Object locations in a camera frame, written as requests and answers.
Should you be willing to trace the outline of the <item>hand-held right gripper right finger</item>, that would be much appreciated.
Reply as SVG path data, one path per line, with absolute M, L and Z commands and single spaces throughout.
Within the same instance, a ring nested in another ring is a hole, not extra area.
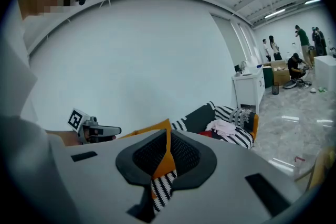
M 270 219 L 245 179 L 253 174 L 261 174 L 291 204 L 302 195 L 290 177 L 253 151 L 199 134 L 183 134 L 210 147 L 217 166 L 199 188 L 173 192 L 156 224 L 260 224 Z

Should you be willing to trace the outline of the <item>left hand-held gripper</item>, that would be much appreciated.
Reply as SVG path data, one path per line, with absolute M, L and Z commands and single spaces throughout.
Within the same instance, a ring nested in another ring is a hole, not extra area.
M 96 117 L 78 109 L 72 110 L 67 124 L 77 133 L 81 144 L 112 141 L 122 132 L 120 127 L 98 126 Z

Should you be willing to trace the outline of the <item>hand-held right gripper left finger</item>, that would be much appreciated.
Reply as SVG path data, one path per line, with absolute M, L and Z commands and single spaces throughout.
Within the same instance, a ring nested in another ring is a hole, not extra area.
M 66 147 L 49 135 L 56 176 L 50 182 L 51 222 L 56 224 L 167 224 L 167 210 L 153 212 L 151 187 L 128 182 L 126 173 L 144 171 L 132 161 L 135 146 L 166 140 L 164 130 L 116 141 Z

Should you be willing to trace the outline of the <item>person's left forearm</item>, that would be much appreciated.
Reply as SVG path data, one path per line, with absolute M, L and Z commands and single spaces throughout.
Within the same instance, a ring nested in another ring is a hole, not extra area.
M 65 146 L 76 146 L 81 145 L 78 140 L 78 134 L 75 131 L 50 131 L 46 130 L 47 134 L 58 135 Z

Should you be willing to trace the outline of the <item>orange sofa with striped cover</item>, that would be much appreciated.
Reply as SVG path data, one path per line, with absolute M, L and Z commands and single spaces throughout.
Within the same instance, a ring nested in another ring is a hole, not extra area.
M 173 130 L 188 131 L 197 133 L 206 131 L 207 125 L 213 120 L 224 120 L 229 122 L 230 113 L 237 108 L 228 106 L 215 106 L 213 102 L 208 102 L 187 116 L 171 123 Z M 220 136 L 215 130 L 212 131 L 212 138 L 228 143 L 233 143 L 251 149 L 254 145 L 258 129 L 258 115 L 255 115 L 254 126 L 252 129 L 236 126 L 236 134 Z M 157 215 L 160 213 L 171 198 L 172 182 L 177 178 L 177 170 L 173 170 L 151 182 L 153 211 Z

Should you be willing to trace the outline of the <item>large orange cushion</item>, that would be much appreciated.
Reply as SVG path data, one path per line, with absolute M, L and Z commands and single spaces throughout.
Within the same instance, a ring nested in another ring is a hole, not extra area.
M 122 136 L 121 138 L 126 138 L 126 137 L 130 137 L 130 136 L 135 136 L 135 135 L 139 135 L 139 134 L 143 134 L 149 131 L 153 131 L 153 130 L 166 130 L 166 149 L 164 150 L 164 156 L 161 160 L 161 162 L 159 163 L 158 167 L 156 168 L 152 178 L 156 179 L 159 178 L 173 170 L 175 170 L 175 163 L 174 163 L 174 159 L 173 156 L 171 154 L 171 124 L 169 119 L 166 119 L 156 125 L 153 126 L 149 126 L 146 127 L 144 129 L 141 130 L 135 130 L 130 134 L 127 134 L 125 136 Z

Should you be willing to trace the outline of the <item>pink cloth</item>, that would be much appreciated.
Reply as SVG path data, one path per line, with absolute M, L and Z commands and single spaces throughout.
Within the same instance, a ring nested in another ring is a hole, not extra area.
M 215 130 L 222 137 L 236 134 L 236 126 L 221 119 L 211 121 L 205 130 Z

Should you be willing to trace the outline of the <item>grey knitted cloth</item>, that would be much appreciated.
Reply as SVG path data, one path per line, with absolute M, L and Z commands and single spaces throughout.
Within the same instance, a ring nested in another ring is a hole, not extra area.
M 246 129 L 252 129 L 256 113 L 251 109 L 234 109 L 229 115 L 229 123 Z

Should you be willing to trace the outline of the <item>person's white shirt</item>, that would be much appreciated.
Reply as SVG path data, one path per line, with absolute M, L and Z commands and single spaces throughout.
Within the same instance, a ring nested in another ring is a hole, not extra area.
M 22 224 L 80 224 L 59 175 L 51 135 L 37 125 L 30 93 L 37 79 L 23 41 L 18 0 L 0 23 L 0 163 L 10 215 Z

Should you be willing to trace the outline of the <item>white cabinet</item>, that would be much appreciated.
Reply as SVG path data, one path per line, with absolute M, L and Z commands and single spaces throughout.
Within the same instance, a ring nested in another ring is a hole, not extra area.
M 232 76 L 234 83 L 237 105 L 255 107 L 255 113 L 259 113 L 259 106 L 263 96 L 265 95 L 265 81 L 263 73 L 263 65 L 260 67 L 250 67 L 247 72 L 238 76 Z

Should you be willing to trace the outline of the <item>green bin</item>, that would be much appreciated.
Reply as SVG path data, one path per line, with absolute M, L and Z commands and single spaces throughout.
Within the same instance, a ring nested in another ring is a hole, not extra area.
M 264 66 L 262 70 L 264 75 L 265 88 L 269 88 L 273 85 L 274 81 L 273 69 L 271 66 Z

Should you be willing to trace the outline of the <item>brown cardboard box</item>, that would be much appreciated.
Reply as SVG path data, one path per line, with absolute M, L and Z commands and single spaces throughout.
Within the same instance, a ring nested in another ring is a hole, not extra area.
M 270 63 L 273 70 L 274 84 L 282 86 L 290 81 L 290 73 L 284 60 L 276 60 Z

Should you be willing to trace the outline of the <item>white counter block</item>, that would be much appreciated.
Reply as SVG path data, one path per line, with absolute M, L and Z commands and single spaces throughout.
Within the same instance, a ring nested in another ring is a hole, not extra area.
M 336 93 L 336 59 L 332 56 L 314 58 L 317 86 Z

